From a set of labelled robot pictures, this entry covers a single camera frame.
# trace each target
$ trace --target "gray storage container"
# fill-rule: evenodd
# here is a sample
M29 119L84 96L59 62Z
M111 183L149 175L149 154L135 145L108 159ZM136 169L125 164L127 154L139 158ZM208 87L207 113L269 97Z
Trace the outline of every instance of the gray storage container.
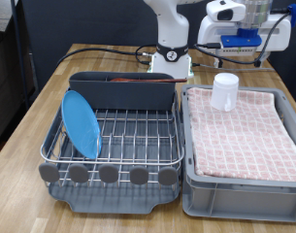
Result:
M296 183L201 177L195 174L186 93L192 87L213 88L209 85L182 87L181 110L185 134L182 187L184 211L190 216L296 221ZM241 89L273 93L277 112L296 144L296 114L284 93L272 88Z

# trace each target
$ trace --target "folded towel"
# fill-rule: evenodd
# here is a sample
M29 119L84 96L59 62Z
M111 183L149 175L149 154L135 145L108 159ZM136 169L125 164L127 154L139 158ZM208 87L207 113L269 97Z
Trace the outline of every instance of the folded towel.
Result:
M187 91L195 172L199 176L296 182L296 146L274 95L239 91L230 113L211 107L212 91Z

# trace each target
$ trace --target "white device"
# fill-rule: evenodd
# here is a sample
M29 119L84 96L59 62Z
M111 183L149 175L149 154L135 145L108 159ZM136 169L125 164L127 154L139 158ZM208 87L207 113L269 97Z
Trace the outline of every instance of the white device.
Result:
M189 24L186 17L177 12L177 5L203 0L144 1L154 10L158 21L157 52L151 58L149 71L169 74L175 79L193 77L187 47ZM198 44L221 43L220 49L205 49L219 56L250 56L262 51L268 33L283 16L270 15L272 3L273 0L214 0L208 3L208 15L201 23ZM270 51L288 47L290 20L291 17L285 18L274 30L261 61Z
M216 0L209 3L207 5L208 15L203 19L200 26L198 44L221 43L221 49L204 49L219 56L251 56L257 51L262 51L270 30L283 16L270 15L272 2L273 1L271 0L260 2L252 0ZM237 16L240 16L243 12L242 5L245 6L244 17L237 19ZM231 20L221 20L217 18L219 13L228 10L234 12L234 16ZM271 51L281 51L288 47L291 35L290 20L291 17L285 18L274 30L266 48L265 55L262 57L262 61L270 55ZM245 31L258 30L257 34L261 38L261 44L256 46L247 45L246 47L226 47L226 42L228 41L225 41L224 43L224 40L222 41L221 37L236 36L240 29Z

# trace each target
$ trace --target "cable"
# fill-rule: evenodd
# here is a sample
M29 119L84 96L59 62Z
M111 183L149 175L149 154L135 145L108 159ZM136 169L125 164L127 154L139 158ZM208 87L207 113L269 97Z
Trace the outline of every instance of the cable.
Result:
M274 30L275 30L276 27L280 24L280 22L283 21L283 20L284 20L286 17L288 17L289 15L290 15L290 13L285 14L283 17L281 17L281 18L275 23L275 25L273 26L273 28L271 29L270 33L269 33L268 36L267 36L267 39L266 39L265 45L264 45L264 47L263 47L263 50L261 51L261 53L259 54L259 56L258 56L256 59L254 59L253 61L247 61L247 62L245 62L245 61L238 61L238 60L230 59L230 58L227 58L227 57L218 56L218 55L216 55L216 54L213 54L213 53L208 52L208 51L205 51L205 50L201 50L201 49L198 47L198 45L196 45L196 44L194 45L194 47L195 47L195 49L197 49L198 51L200 51L200 52L202 52L202 53L204 53L204 54L206 54L206 55L213 56L213 57L218 58L218 59L222 59L222 60L226 60L226 61L229 61L229 62L233 62L233 63L237 63L237 64L242 64L242 65L252 65L252 64L254 64L255 66L257 66L258 63L260 62L260 59L262 58L262 56L263 56L263 54L264 54L266 48L267 48L267 46L268 46L268 43L269 43L269 41L270 41L270 39L271 39L271 36L273 35Z
M64 56L62 56L58 62L57 62L57 65L56 67L58 67L58 65L64 60L66 59L67 57L69 56L72 56L76 53L79 53L79 52L82 52L82 51L89 51L89 50L100 50L100 51L108 51L108 52L114 52L114 53L118 53L118 54L123 54L123 55L143 55L142 53L137 53L137 52L129 52L129 51L119 51L119 50L109 50L109 49L102 49L102 48L86 48L86 49L81 49L81 50L75 50L75 51L72 51Z
M275 71L273 68L252 68L252 69L226 69L226 68L216 68L214 66L209 66L209 65L203 65L199 63L193 63L193 67L197 66L203 66L211 69L216 69L216 70L225 70L225 71Z
M139 57L138 57L138 55L140 55L139 53L138 53L138 51L140 50L140 49L142 49L142 48L145 48L145 47L156 47L156 45L147 45L147 46L141 46L141 47L138 47L138 49L136 50L136 59L137 59L137 61L138 62L140 62L141 64L144 64L144 65L149 65L149 61L142 61L142 60L140 60L139 59Z

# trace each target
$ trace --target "wooden table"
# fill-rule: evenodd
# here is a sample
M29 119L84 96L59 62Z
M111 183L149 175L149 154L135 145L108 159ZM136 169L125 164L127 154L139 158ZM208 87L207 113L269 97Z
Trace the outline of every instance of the wooden table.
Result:
M71 50L91 45L73 45ZM131 50L130 47L103 47ZM193 61L212 65L200 52ZM247 68L225 64L230 68ZM265 62L264 67L271 67ZM68 87L79 71L145 72L133 56L102 51L78 53L62 62L0 153L0 232L296 232L296 223L191 217L181 206L181 196L171 204L154 208L147 216L72 213L69 205L55 201L40 178L43 163L40 146ZM219 71L196 67L189 83L213 84ZM296 103L276 72L234 72L241 85L276 87L284 91L296 111Z

